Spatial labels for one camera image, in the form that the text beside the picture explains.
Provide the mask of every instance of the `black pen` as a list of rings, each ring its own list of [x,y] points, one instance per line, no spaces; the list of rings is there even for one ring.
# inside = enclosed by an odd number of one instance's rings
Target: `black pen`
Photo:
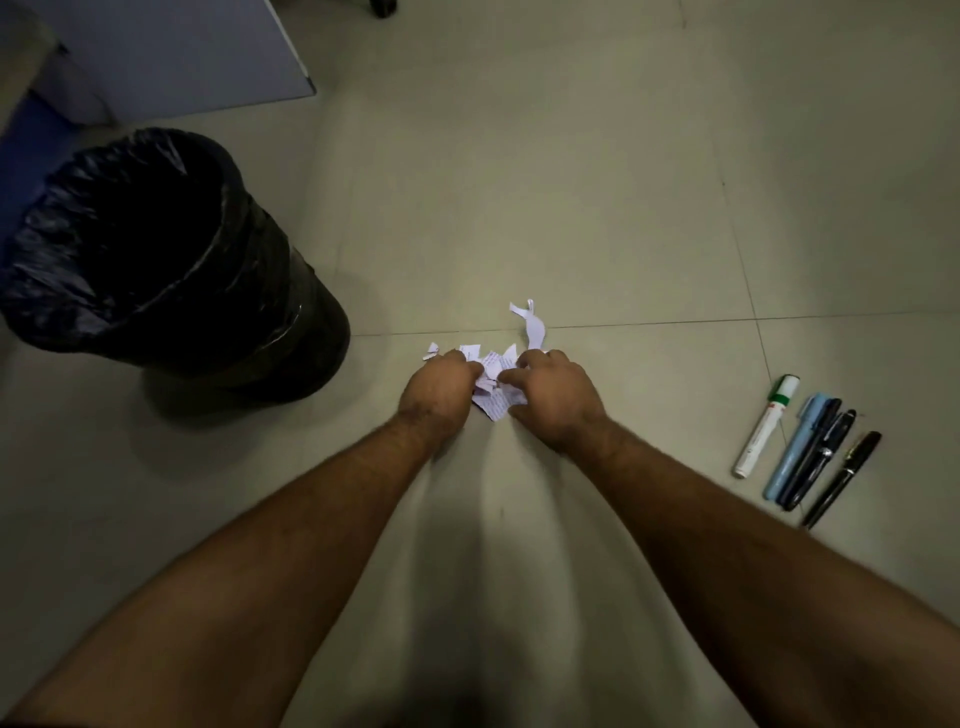
[[[833,423],[833,427],[830,428],[827,437],[824,438],[823,443],[817,448],[816,456],[807,466],[806,471],[800,473],[800,476],[797,478],[795,484],[796,490],[784,506],[786,510],[792,511],[800,505],[800,501],[804,499],[804,496],[809,492],[810,488],[813,487],[813,484],[817,482],[817,478],[820,477],[820,473],[824,471],[827,463],[833,459],[833,455],[835,455],[836,451],[843,445],[843,441],[846,439],[847,433],[850,432],[850,428],[853,427],[855,421],[856,410],[848,409]]]
[[[830,428],[833,427],[833,423],[836,422],[837,413],[840,411],[842,405],[843,400],[839,400],[836,397],[827,400],[823,411],[820,413],[820,417],[817,418],[816,425],[813,426],[813,434],[810,435],[810,442],[806,444],[804,453],[797,458],[797,465],[795,465],[790,472],[786,483],[783,485],[783,490],[781,490],[780,495],[777,496],[777,505],[780,508],[786,508],[786,504],[790,502],[790,499],[796,492],[798,478],[806,472],[810,462],[816,457],[817,448],[823,444],[824,438],[827,437],[827,433],[830,431]]]
[[[882,437],[883,435],[879,432],[868,432],[851,448],[850,452],[847,453],[847,457],[844,459],[843,468],[833,477],[827,489],[820,494],[817,502],[813,504],[813,508],[811,508],[810,512],[804,517],[804,522],[802,523],[804,528],[813,528],[821,516],[827,512],[827,509],[833,505],[837,497],[843,493],[843,489],[847,487],[847,483],[853,480],[853,476],[860,471],[863,464],[866,463],[867,459],[874,453]]]

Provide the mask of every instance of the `person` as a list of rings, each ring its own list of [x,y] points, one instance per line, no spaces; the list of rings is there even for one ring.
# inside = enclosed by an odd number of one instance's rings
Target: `person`
[[[511,414],[626,524],[761,726],[960,725],[960,631],[913,596],[611,420],[584,370],[530,350]],[[16,705],[17,724],[280,723],[407,486],[464,425],[481,373],[429,360],[395,415],[181,556]]]

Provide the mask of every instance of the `paper scrap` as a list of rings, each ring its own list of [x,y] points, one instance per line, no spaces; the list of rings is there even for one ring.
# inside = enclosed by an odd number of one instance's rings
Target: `paper scrap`
[[[507,403],[512,407],[515,404],[526,404],[527,398],[524,396],[523,392],[517,389],[512,384],[501,384],[500,391],[503,392],[503,396],[507,398]]]
[[[511,344],[510,348],[503,352],[500,362],[504,369],[516,369],[516,344]]]
[[[502,372],[504,369],[511,368],[503,366],[503,357],[497,352],[488,353],[483,357],[483,360],[480,363],[483,364],[484,374],[494,381],[496,381],[496,378],[500,376],[500,372]]]
[[[543,321],[534,316],[534,300],[527,299],[526,308],[518,308],[511,303],[510,310],[527,321],[527,349],[542,349],[543,339],[546,337],[546,326]]]
[[[464,344],[458,349],[464,353],[464,356],[467,358],[467,361],[480,361],[480,345],[479,344]]]
[[[480,378],[476,380],[473,386],[489,394],[496,389],[496,379],[491,379],[486,375],[480,375]]]
[[[510,310],[526,320],[527,343],[530,349],[541,349],[546,336],[546,326],[534,315],[534,302],[527,301],[527,308],[517,308],[512,303]],[[516,344],[511,344],[505,352],[488,352],[480,356],[479,344],[464,344],[458,349],[463,352],[467,361],[479,361],[483,364],[483,374],[477,378],[473,387],[473,402],[482,409],[487,416],[496,422],[507,416],[507,410],[516,404],[526,404],[527,398],[516,387],[510,384],[501,384],[497,377],[505,369],[515,369],[517,352]],[[440,347],[430,343],[424,361],[432,359],[440,352]]]
[[[482,395],[473,395],[473,403],[486,412],[487,417],[494,422],[506,417],[507,410],[510,409],[502,388],[494,389],[489,394],[484,392]]]

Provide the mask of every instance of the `marker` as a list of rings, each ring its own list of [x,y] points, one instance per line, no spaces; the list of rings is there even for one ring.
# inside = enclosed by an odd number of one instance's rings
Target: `marker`
[[[804,454],[806,445],[810,442],[813,430],[817,426],[817,419],[820,417],[820,413],[824,411],[824,405],[827,404],[829,399],[829,396],[820,393],[806,398],[804,408],[797,415],[797,419],[800,420],[797,431],[793,433],[793,438],[791,438],[790,444],[783,453],[780,464],[777,465],[774,474],[770,476],[767,487],[763,489],[764,500],[777,500],[777,496],[780,495],[780,491],[786,485],[787,478],[793,472],[793,467],[800,460],[801,455]]]
[[[847,487],[847,483],[853,480],[853,476],[860,471],[860,468],[863,467],[864,463],[866,463],[868,458],[874,453],[882,437],[883,435],[879,432],[868,432],[851,448],[850,452],[847,453],[847,457],[844,459],[840,472],[833,478],[827,486],[827,489],[820,494],[820,497],[817,498],[817,502],[813,504],[810,512],[806,514],[802,524],[804,528],[810,529],[816,525],[816,522],[820,520],[821,516],[827,512],[827,509],[833,505],[833,502],[843,493],[843,489]]]
[[[763,410],[763,416],[756,423],[754,434],[750,436],[747,447],[740,454],[740,459],[733,466],[733,474],[736,477],[747,477],[754,469],[756,461],[763,452],[763,446],[770,439],[770,434],[777,427],[780,416],[786,405],[790,403],[790,398],[797,391],[800,380],[793,375],[785,375],[777,385],[767,401],[767,408]]]

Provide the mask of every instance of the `floor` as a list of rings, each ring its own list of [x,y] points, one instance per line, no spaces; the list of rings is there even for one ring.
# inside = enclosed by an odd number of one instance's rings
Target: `floor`
[[[750,479],[730,468],[770,382],[844,398],[884,441],[817,537],[960,621],[955,4],[276,6],[322,94],[166,123],[233,152],[344,304],[347,363],[309,400],[216,414],[0,333],[0,707],[385,419],[431,341],[522,343],[528,298],[615,418],[759,507],[796,406]],[[285,725],[479,690],[500,724],[752,725],[589,484],[474,411]]]

